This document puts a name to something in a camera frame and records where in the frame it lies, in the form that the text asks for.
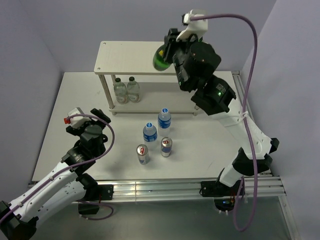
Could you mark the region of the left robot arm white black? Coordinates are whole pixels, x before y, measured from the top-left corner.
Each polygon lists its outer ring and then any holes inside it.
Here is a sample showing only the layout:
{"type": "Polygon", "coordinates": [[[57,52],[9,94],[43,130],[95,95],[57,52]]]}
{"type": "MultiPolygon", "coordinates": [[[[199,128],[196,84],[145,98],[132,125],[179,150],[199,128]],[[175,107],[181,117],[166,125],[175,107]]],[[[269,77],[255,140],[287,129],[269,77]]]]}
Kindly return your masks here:
{"type": "Polygon", "coordinates": [[[76,201],[100,200],[103,189],[86,171],[110,150],[103,133],[111,119],[100,109],[76,107],[64,119],[78,141],[48,175],[16,199],[0,203],[0,230],[9,240],[29,240],[46,219],[76,201]]]}

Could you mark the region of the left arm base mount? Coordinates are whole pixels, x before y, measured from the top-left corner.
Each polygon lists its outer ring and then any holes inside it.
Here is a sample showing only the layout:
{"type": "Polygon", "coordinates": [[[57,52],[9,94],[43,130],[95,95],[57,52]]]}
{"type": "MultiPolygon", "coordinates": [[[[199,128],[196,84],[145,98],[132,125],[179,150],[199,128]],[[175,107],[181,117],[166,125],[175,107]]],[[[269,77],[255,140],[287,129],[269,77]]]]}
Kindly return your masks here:
{"type": "Polygon", "coordinates": [[[82,216],[96,215],[100,210],[100,206],[96,204],[90,204],[89,202],[97,202],[98,204],[101,204],[102,201],[110,201],[112,200],[113,193],[114,186],[112,184],[96,185],[88,188],[84,197],[80,199],[81,202],[86,203],[78,204],[78,213],[82,216]]]}

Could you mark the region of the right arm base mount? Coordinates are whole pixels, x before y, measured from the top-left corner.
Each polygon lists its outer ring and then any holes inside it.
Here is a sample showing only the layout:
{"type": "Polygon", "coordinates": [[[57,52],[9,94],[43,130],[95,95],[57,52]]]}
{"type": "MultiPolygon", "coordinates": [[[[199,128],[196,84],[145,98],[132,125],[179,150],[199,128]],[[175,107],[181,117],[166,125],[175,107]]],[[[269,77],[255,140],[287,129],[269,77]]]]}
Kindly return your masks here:
{"type": "Polygon", "coordinates": [[[240,180],[234,186],[228,187],[218,181],[202,181],[199,194],[204,198],[213,198],[219,213],[228,214],[235,207],[236,195],[240,187],[240,180]]]}

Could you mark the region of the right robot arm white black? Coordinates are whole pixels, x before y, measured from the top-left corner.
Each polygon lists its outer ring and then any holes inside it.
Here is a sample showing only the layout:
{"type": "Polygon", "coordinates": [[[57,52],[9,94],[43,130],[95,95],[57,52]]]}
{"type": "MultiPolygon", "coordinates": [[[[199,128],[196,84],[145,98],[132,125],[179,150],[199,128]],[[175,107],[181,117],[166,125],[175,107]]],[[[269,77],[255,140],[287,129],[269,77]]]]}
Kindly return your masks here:
{"type": "Polygon", "coordinates": [[[199,41],[196,33],[179,39],[180,31],[171,28],[164,37],[165,63],[173,65],[179,88],[194,92],[191,100],[208,116],[217,120],[239,143],[237,156],[209,187],[214,197],[224,197],[241,186],[242,177],[270,169],[271,153],[279,146],[277,138],[266,136],[242,109],[233,88],[214,75],[221,62],[213,47],[199,41]]]}

